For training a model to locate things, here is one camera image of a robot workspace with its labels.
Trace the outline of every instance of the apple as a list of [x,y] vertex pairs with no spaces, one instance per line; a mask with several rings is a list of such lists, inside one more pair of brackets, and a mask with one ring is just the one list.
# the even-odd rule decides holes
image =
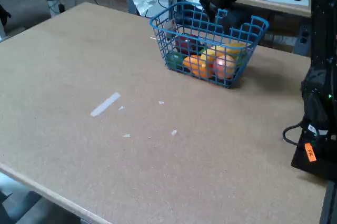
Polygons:
[[178,36],[175,38],[175,48],[178,52],[184,55],[196,55],[200,49],[203,49],[201,46],[198,37],[192,34],[183,33],[183,35],[192,36],[196,39],[187,38],[184,36]]

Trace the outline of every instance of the blue wire basket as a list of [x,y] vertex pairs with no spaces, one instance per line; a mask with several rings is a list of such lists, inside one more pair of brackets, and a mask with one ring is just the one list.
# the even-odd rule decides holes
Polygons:
[[179,2],[150,20],[166,66],[176,72],[232,87],[240,78],[269,23],[256,16],[224,30],[227,11],[210,22],[200,4]]

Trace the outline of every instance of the orange tag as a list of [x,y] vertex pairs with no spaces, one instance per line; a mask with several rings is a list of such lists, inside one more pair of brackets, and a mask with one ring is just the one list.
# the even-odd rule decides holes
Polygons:
[[305,151],[306,151],[306,154],[309,158],[309,161],[310,162],[315,162],[316,161],[316,156],[315,156],[315,153],[314,153],[314,150],[312,149],[312,146],[311,144],[305,144],[304,145],[305,147]]

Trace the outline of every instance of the tabletop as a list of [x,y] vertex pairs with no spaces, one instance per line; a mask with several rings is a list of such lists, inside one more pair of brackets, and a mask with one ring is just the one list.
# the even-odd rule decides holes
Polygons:
[[325,182],[281,134],[310,60],[258,47],[225,89],[168,70],[151,36],[86,3],[1,43],[0,171],[92,223],[318,223]]

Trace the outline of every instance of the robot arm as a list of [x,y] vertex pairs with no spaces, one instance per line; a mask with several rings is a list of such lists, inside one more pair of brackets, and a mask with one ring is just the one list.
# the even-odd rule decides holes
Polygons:
[[[228,10],[223,23],[237,26],[244,16],[234,7],[236,0],[200,0],[210,21],[219,8]],[[337,181],[337,0],[311,0],[311,66],[302,82],[304,116],[297,125],[302,134],[291,165],[329,180]],[[308,153],[307,147],[313,150]],[[315,155],[315,161],[309,154]]]

